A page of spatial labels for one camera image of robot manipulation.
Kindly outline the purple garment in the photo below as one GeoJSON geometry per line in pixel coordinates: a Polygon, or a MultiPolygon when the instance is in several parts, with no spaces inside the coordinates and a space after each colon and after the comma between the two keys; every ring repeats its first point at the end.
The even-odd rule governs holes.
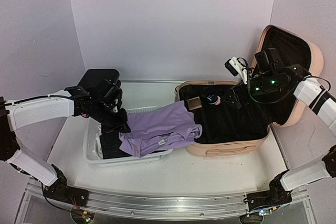
{"type": "Polygon", "coordinates": [[[202,135],[202,126],[183,101],[151,112],[128,114],[130,133],[120,133],[120,150],[142,158],[156,151],[183,148],[202,135]]]}

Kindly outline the pink hard-shell suitcase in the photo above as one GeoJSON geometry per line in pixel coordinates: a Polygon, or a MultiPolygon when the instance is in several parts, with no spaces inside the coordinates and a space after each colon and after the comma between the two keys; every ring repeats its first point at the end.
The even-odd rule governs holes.
{"type": "MultiPolygon", "coordinates": [[[[286,66],[299,64],[311,75],[319,76],[323,69],[323,54],[320,48],[292,32],[269,25],[262,32],[256,53],[277,49],[286,66]]],[[[247,66],[248,80],[257,67],[254,56],[251,66],[247,66]]],[[[189,145],[187,150],[196,156],[232,156],[249,153],[262,146],[270,133],[271,126],[286,127],[294,125],[301,118],[305,104],[294,96],[294,90],[285,98],[252,98],[247,84],[242,79],[232,81],[189,81],[177,87],[177,99],[183,101],[200,97],[202,107],[189,111],[194,120],[203,128],[200,138],[189,145]],[[222,102],[222,95],[235,87],[241,108],[235,109],[222,102]],[[210,105],[206,97],[217,94],[219,105],[210,105]]]]}

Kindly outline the black garment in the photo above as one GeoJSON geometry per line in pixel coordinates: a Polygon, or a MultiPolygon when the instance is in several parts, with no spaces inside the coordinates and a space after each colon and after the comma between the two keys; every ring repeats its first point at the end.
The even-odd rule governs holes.
{"type": "Polygon", "coordinates": [[[101,135],[99,136],[103,159],[113,159],[122,157],[131,157],[130,154],[120,149],[121,141],[119,133],[110,130],[108,127],[101,128],[101,135]]]}

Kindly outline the black pink drawer organizer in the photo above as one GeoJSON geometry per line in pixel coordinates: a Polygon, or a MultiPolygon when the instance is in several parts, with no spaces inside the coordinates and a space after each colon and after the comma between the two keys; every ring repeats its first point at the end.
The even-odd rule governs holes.
{"type": "Polygon", "coordinates": [[[119,76],[120,73],[116,69],[89,69],[78,86],[87,91],[92,100],[115,105],[122,97],[119,76]]]}

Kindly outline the white perforated plastic basket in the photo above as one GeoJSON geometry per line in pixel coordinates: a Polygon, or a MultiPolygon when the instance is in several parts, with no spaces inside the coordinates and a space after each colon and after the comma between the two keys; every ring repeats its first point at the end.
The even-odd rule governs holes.
{"type": "Polygon", "coordinates": [[[100,167],[129,165],[157,161],[172,150],[155,151],[138,158],[120,150],[121,141],[117,132],[110,132],[93,119],[86,122],[83,137],[83,157],[88,164],[100,167]]]}

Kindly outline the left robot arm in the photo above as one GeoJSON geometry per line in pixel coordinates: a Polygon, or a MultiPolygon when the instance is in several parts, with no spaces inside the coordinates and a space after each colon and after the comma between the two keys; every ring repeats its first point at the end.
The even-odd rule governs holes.
{"type": "Polygon", "coordinates": [[[121,81],[103,78],[87,87],[72,86],[32,98],[1,99],[1,160],[37,179],[59,201],[70,197],[67,177],[48,164],[17,134],[22,128],[56,118],[86,116],[109,132],[129,133],[126,110],[122,107],[121,81]]]}

